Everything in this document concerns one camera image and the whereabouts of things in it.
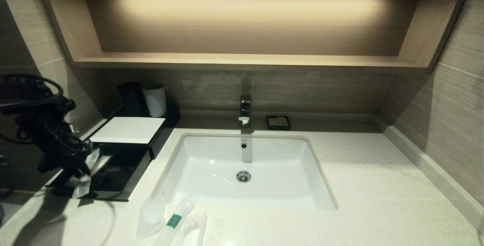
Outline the long clear packet green print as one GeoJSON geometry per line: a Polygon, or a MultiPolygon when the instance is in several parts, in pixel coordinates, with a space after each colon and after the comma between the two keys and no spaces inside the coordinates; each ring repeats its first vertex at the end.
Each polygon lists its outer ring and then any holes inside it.
{"type": "Polygon", "coordinates": [[[83,174],[80,178],[70,177],[67,181],[68,186],[73,186],[72,198],[81,198],[90,191],[90,184],[94,175],[100,170],[100,148],[96,148],[87,156],[85,163],[90,170],[90,174],[83,174]]]}

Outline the black drawer of box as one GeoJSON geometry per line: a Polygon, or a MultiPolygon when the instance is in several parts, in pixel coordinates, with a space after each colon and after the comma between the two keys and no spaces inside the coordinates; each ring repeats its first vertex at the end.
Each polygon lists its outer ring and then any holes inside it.
{"type": "Polygon", "coordinates": [[[143,143],[95,143],[107,163],[92,177],[88,194],[82,198],[128,202],[152,161],[152,151],[143,143]]]}

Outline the black cup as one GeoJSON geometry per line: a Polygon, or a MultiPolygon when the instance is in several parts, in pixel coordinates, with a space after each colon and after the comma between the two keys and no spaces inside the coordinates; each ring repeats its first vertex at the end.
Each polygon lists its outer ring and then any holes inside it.
{"type": "Polygon", "coordinates": [[[119,84],[116,88],[128,115],[133,117],[149,117],[150,114],[139,82],[125,82],[119,84]]]}

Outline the crumpled clear plastic packet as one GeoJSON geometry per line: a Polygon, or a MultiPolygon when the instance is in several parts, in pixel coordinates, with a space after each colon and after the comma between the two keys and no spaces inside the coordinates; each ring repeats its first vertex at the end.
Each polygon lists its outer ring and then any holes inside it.
{"type": "Polygon", "coordinates": [[[144,239],[158,233],[166,225],[164,214],[163,193],[153,198],[147,198],[140,208],[136,237],[144,239]]]}

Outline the white cup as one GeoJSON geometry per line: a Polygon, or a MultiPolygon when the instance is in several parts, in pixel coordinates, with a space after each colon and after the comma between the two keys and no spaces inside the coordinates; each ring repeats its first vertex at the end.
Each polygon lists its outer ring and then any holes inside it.
{"type": "Polygon", "coordinates": [[[142,85],[142,91],[150,116],[160,118],[166,115],[165,86],[163,84],[145,84],[142,85]]]}

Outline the toothbrush packet dark green band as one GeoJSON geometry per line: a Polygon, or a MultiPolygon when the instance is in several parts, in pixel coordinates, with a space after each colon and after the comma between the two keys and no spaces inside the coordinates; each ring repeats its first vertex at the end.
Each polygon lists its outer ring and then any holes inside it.
{"type": "Polygon", "coordinates": [[[188,198],[183,199],[167,221],[166,225],[162,227],[159,235],[157,235],[151,246],[171,246],[177,230],[194,207],[194,200],[188,198]]]}

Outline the white ceramic sink basin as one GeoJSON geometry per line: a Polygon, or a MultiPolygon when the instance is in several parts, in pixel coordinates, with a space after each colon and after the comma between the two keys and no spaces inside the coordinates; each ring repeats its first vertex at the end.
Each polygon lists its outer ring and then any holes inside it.
{"type": "Polygon", "coordinates": [[[184,134],[157,185],[166,204],[337,210],[309,141],[302,137],[184,134]],[[236,179],[247,171],[252,179],[236,179]]]}

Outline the flat packet with cotton swabs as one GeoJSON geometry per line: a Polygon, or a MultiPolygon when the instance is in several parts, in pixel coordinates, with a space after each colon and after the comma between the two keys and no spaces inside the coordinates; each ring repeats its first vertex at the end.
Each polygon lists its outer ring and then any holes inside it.
{"type": "Polygon", "coordinates": [[[180,246],[202,246],[207,220],[207,213],[189,215],[180,229],[180,246]]]}

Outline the chrome faucet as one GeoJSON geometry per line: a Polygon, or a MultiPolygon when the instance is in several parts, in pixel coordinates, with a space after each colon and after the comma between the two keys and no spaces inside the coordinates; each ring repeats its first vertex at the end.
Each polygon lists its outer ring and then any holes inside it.
{"type": "Polygon", "coordinates": [[[240,122],[241,128],[249,128],[251,125],[251,105],[252,96],[240,96],[240,115],[238,117],[238,120],[240,122]]]}

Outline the black soap dish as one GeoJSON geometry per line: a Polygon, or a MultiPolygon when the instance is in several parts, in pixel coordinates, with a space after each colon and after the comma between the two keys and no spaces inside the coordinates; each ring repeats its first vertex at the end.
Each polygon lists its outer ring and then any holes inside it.
{"type": "Polygon", "coordinates": [[[284,116],[287,118],[287,124],[277,124],[275,122],[275,118],[277,116],[267,116],[267,127],[268,130],[290,130],[292,128],[289,118],[287,116],[284,116]]]}

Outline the wooden wall shelf niche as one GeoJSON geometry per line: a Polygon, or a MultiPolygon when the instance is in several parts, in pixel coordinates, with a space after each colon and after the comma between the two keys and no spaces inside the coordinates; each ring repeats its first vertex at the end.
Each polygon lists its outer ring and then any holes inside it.
{"type": "Polygon", "coordinates": [[[43,0],[83,68],[422,72],[460,0],[43,0]]]}

